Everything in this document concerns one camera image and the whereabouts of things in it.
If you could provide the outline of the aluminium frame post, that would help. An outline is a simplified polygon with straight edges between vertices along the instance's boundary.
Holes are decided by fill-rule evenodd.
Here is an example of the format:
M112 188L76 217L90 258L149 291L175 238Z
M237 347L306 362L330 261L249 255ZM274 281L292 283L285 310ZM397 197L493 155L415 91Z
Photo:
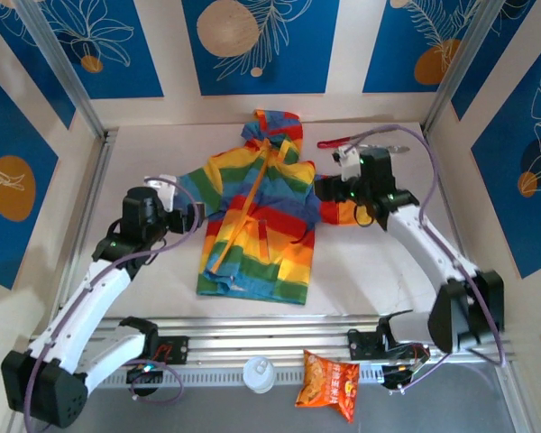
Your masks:
M33 0L13 0L13 4L73 106L82 115L94 136L104 140L107 130L103 127L86 89L40 7Z
M506 0L479 1L477 13L472 18L444 79L438 86L422 124L424 136L430 135L441 114L451 102L505 2Z

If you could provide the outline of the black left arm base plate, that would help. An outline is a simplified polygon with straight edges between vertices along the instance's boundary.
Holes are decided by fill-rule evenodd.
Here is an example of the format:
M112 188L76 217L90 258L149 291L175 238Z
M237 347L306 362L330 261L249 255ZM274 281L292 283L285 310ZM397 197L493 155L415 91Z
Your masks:
M153 360L168 365L183 365L188 359L188 336L160 336Z

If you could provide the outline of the rainbow striped hooded jacket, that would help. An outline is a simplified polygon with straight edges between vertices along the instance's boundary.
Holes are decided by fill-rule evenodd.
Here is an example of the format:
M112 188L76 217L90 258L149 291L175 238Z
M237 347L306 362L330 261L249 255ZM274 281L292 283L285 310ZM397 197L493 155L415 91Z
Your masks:
M315 228L368 225L352 201L322 201L312 161L300 158L303 126L289 112L257 110L243 127L244 144L208 158L177 178L174 207L205 206L206 238L197 294L303 305Z

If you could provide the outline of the aluminium table side rail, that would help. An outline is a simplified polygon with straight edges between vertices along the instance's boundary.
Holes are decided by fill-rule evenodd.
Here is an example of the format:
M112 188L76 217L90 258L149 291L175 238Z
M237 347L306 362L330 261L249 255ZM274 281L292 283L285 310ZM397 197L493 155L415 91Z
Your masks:
M431 164L432 164L432 167L433 167L434 174L436 175L437 188L439 189L442 200L444 201L445 212L446 212L446 214L448 216L449 224L450 224L450 227L451 227L451 233L452 233L451 238L453 239L453 242L455 244L456 251L463 258L466 258L465 250L464 250L463 243L462 243L462 238L460 237L458 227L457 227L457 225L455 223L455 220L454 220L454 213L453 213L453 210L451 208L451 201L450 201L449 195L447 194L447 191L445 189L445 184L443 183L442 178L441 178L441 170L440 170L440 164L439 164L439 159L438 159L438 153L436 152L436 149L434 148L434 146L432 144L430 134L428 132L423 132L423 136L426 139L426 142L427 142L428 147L430 149L430 160L431 160Z
M112 154L115 137L116 129L105 131L102 139L95 140L94 149L87 161L57 264L58 285L56 286L56 293L48 316L49 322L55 318L71 296L72 282L86 244L87 230L93 217L97 197Z

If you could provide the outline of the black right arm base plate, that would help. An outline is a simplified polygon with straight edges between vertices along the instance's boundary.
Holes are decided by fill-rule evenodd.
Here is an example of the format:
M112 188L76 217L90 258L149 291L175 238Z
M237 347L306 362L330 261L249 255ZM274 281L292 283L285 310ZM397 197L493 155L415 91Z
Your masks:
M396 361L429 358L428 349L420 343L397 343L381 331L347 332L348 347L353 361Z

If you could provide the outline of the orange snack chip bag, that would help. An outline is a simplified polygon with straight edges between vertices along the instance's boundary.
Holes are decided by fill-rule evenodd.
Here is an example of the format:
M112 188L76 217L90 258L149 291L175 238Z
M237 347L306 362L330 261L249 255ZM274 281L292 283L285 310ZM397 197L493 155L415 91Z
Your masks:
M303 387L295 406L331 407L353 423L360 371L358 364L335 362L305 350Z

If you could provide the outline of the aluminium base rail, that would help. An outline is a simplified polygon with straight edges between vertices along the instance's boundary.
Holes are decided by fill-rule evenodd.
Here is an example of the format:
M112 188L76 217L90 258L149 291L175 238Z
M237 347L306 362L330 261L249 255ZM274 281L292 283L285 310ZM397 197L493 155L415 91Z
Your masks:
M348 361L350 329L373 331L377 316L259 316L234 318L151 318L160 336L187 336L187 364L204 368L236 366L266 356L280 366L293 365L303 351Z

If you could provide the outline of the white plastic cup with lid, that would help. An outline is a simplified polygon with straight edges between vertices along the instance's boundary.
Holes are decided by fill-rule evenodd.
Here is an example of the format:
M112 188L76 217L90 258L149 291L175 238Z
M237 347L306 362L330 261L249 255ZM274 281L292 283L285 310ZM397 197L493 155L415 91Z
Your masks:
M271 360L263 356L250 358L243 367L243 383L252 392L268 392L275 382L275 370Z

